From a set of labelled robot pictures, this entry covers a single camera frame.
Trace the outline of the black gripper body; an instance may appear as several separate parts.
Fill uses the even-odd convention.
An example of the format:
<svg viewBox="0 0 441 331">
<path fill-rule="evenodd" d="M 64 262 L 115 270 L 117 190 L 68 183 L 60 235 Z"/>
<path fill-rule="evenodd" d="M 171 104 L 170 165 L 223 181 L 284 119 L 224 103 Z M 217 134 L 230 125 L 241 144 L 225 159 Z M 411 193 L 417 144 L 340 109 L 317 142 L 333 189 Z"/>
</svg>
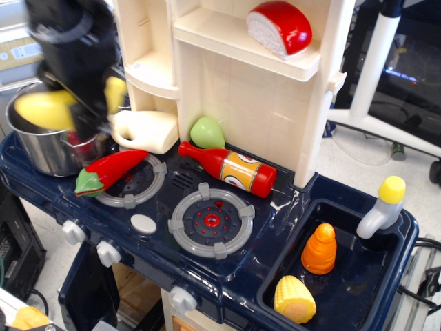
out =
<svg viewBox="0 0 441 331">
<path fill-rule="evenodd" d="M 83 103 L 105 103 L 104 76 L 116 62 L 105 1 L 26 1 L 28 30 L 48 72 Z"/>
</svg>

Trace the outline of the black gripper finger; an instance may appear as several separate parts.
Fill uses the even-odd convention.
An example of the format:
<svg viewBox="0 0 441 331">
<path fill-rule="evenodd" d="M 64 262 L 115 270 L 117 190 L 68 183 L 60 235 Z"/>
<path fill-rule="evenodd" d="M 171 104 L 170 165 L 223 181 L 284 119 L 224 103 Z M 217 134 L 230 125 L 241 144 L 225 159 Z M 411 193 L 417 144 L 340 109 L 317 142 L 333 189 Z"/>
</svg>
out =
<svg viewBox="0 0 441 331">
<path fill-rule="evenodd" d="M 97 134 L 109 134 L 110 125 L 107 120 L 107 103 L 94 101 L 92 109 L 82 103 L 69 107 L 74 129 L 80 141 L 88 141 Z"/>
</svg>

